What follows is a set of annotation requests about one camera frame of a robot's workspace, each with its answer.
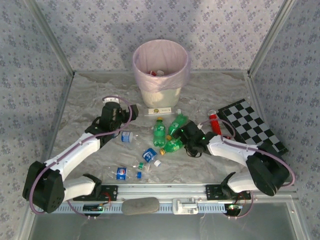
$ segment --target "bottle label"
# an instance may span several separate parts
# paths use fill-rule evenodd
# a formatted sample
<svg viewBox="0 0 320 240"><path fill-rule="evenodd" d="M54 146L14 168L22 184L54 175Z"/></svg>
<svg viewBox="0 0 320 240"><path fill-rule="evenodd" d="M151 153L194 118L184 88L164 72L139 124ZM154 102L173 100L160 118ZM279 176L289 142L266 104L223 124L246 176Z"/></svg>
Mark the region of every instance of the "bottle label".
<svg viewBox="0 0 320 240"><path fill-rule="evenodd" d="M132 132L131 131L123 131L121 134L121 141L123 143L130 143L132 141Z"/></svg>
<svg viewBox="0 0 320 240"><path fill-rule="evenodd" d="M150 147L142 154L142 157L147 163L149 163L155 158L156 155L157 155L156 151Z"/></svg>
<svg viewBox="0 0 320 240"><path fill-rule="evenodd" d="M148 115L170 114L170 113L172 113L171 107L149 108L148 109Z"/></svg>
<svg viewBox="0 0 320 240"><path fill-rule="evenodd" d="M127 178L127 168L126 167L118 167L116 171L116 179L117 180L126 180Z"/></svg>

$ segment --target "glass panel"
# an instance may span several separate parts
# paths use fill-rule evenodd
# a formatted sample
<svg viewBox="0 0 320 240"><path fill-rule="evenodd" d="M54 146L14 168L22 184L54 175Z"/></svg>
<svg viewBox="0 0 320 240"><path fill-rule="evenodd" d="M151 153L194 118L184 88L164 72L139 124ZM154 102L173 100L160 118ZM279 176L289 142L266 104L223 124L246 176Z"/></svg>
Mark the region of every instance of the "glass panel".
<svg viewBox="0 0 320 240"><path fill-rule="evenodd" d="M296 235L285 203L255 204L237 220L223 214L104 214L87 220L75 214L36 216L29 240L265 240Z"/></svg>

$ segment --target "checkerboard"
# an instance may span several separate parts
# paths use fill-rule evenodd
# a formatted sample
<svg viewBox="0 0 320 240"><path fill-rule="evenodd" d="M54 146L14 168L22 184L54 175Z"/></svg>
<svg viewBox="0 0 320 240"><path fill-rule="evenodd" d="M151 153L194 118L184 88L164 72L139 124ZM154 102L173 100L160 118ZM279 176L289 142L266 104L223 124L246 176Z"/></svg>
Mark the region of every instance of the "checkerboard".
<svg viewBox="0 0 320 240"><path fill-rule="evenodd" d="M252 145L268 143L280 155L288 151L246 100L242 99L220 108L217 115L234 127L236 141ZM226 124L225 126L232 133L230 127Z"/></svg>

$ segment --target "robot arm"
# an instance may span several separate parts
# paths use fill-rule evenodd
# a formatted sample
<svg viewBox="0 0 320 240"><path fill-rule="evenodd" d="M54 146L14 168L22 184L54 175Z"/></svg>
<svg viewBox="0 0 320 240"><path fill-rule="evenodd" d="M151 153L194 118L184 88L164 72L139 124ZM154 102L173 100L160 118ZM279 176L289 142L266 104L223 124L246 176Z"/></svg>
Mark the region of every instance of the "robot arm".
<svg viewBox="0 0 320 240"><path fill-rule="evenodd" d="M138 117L136 105L132 109L131 120ZM101 192L101 180L90 175L66 180L67 176L89 155L95 153L109 142L114 136L104 133L113 132L120 128L122 123L129 120L130 113L122 110L119 103L109 101L105 103L100 117L97 117L84 134L70 147L47 160L44 163L34 162L27 173L22 196L29 200L31 188L40 172L52 163L40 178L33 193L33 203L47 213L55 211L62 202L83 195L98 196Z"/></svg>
<svg viewBox="0 0 320 240"><path fill-rule="evenodd" d="M251 190L259 190L266 195L274 196L290 175L282 164L271 157L249 150L249 148L259 149L281 158L274 148L266 143L261 146L236 143L244 149L230 146L226 143L235 142L222 140L220 135L213 132L204 134L193 121L179 128L173 137L180 138L184 148L193 157L199 153L206 153L230 159L247 168L242 172L229 174L221 183L222 192L227 198Z"/></svg>

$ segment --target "trash can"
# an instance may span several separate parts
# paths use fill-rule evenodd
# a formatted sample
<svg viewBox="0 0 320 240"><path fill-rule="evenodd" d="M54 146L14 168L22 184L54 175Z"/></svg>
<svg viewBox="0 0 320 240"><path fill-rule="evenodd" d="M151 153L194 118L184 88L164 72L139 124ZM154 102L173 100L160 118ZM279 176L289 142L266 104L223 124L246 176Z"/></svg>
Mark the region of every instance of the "trash can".
<svg viewBox="0 0 320 240"><path fill-rule="evenodd" d="M132 62L135 81L149 108L173 107L178 103L191 69L191 59L180 44L164 39L148 41L137 48ZM151 71L162 71L164 76L153 76Z"/></svg>

